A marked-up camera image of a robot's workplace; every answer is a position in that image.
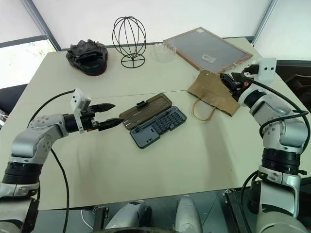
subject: silver robot arm segment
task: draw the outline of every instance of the silver robot arm segment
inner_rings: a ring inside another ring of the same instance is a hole
[[[90,98],[76,89],[71,100],[74,114],[38,117],[17,135],[0,183],[0,233],[31,232],[34,229],[39,201],[32,196],[37,194],[41,169],[56,140],[72,132],[101,131],[123,122],[120,118],[95,121],[96,112],[108,111],[115,105],[89,104]]]

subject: white table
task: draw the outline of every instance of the white table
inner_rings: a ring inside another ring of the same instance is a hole
[[[230,41],[255,54],[255,59],[260,57],[246,39]],[[93,97],[93,104],[115,104],[110,111],[96,115],[98,121],[103,121],[117,117],[155,93],[165,92],[173,105],[186,114],[187,121],[146,149],[136,146],[123,125],[103,132],[72,133],[54,144],[69,180],[70,207],[240,187],[258,169],[263,151],[259,126],[249,109],[241,107],[233,117],[216,111],[212,120],[205,123],[196,120],[190,114],[196,98],[186,89],[198,71],[179,57],[166,64],[152,61],[149,51],[150,47],[141,68],[123,69],[121,57],[109,50],[108,70],[99,77],[71,68],[64,53],[48,54],[0,131],[0,171],[6,168],[15,136],[26,127],[35,110],[58,93],[78,87]],[[271,86],[304,108],[279,77]],[[69,98],[53,101],[40,115],[70,113]],[[212,107],[200,103],[196,109],[204,117]],[[302,155],[302,169],[311,165],[310,151],[308,147]],[[65,185],[51,154],[40,180],[40,209],[64,208]]]

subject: black wire frame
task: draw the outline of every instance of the black wire frame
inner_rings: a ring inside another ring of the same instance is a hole
[[[130,26],[130,29],[132,32],[132,36],[134,39],[134,46],[135,46],[134,51],[131,50],[130,44],[128,42],[128,35],[126,32],[126,23]],[[137,29],[138,29],[137,37],[135,37],[133,27],[131,24],[134,24],[135,26],[137,26]],[[120,26],[119,33],[118,35],[116,35],[118,26]],[[124,48],[126,46],[123,47],[121,46],[121,43],[120,43],[120,34],[123,28],[124,28],[124,34],[126,38],[126,45],[128,47],[128,51]],[[139,37],[143,37],[143,43],[139,43]],[[142,66],[145,63],[145,57],[143,56],[143,54],[146,51],[146,30],[145,30],[145,27],[142,25],[142,23],[138,19],[132,16],[118,18],[114,23],[114,27],[112,31],[112,43],[114,47],[116,48],[116,50],[123,55],[123,58],[121,59],[121,64],[124,67],[137,68],[137,67]]]

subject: black decorative object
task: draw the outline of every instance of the black decorative object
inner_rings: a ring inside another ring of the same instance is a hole
[[[123,55],[121,64],[124,67],[137,68],[145,63],[146,31],[138,19],[132,16],[118,18],[113,26],[112,42]]]
[[[69,64],[91,76],[105,72],[107,68],[108,51],[106,46],[92,40],[80,40],[77,45],[71,45],[66,54]]]

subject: white wall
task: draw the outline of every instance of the white wall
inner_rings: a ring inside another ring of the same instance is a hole
[[[33,0],[62,48],[80,39],[112,45],[118,17],[134,16],[147,42],[204,27],[221,36],[254,36],[270,0]]]
[[[311,60],[311,0],[278,0],[255,48],[263,57]]]
[[[0,43],[42,35],[20,0],[0,0]]]

